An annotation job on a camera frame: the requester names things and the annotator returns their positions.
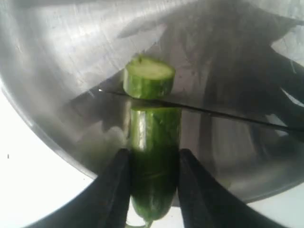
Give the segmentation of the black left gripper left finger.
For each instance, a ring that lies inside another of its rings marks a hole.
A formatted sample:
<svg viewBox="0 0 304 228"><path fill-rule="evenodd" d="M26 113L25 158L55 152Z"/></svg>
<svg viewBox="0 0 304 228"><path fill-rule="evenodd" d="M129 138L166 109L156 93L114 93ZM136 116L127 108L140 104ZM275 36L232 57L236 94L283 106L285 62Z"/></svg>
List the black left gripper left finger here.
<svg viewBox="0 0 304 228"><path fill-rule="evenodd" d="M77 197L31 228L123 228L130 199L130 153L120 149Z"/></svg>

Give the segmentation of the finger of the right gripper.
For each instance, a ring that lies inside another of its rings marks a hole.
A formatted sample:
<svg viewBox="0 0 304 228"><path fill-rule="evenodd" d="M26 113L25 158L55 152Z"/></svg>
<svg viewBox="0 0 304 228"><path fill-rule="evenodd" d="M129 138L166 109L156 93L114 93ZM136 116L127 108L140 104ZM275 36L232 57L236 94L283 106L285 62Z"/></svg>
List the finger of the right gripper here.
<svg viewBox="0 0 304 228"><path fill-rule="evenodd" d="M262 115L275 115L293 130L304 129L304 67L290 59L266 59L261 66L263 75Z"/></svg>

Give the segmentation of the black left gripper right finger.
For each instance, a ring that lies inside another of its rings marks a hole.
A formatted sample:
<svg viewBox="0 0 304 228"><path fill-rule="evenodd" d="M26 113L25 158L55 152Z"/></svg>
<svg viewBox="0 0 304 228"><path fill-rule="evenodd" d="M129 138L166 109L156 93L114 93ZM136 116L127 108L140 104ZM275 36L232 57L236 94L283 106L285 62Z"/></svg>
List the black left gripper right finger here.
<svg viewBox="0 0 304 228"><path fill-rule="evenodd" d="M178 196L186 228L280 228L247 206L200 164L189 149L180 150Z"/></svg>

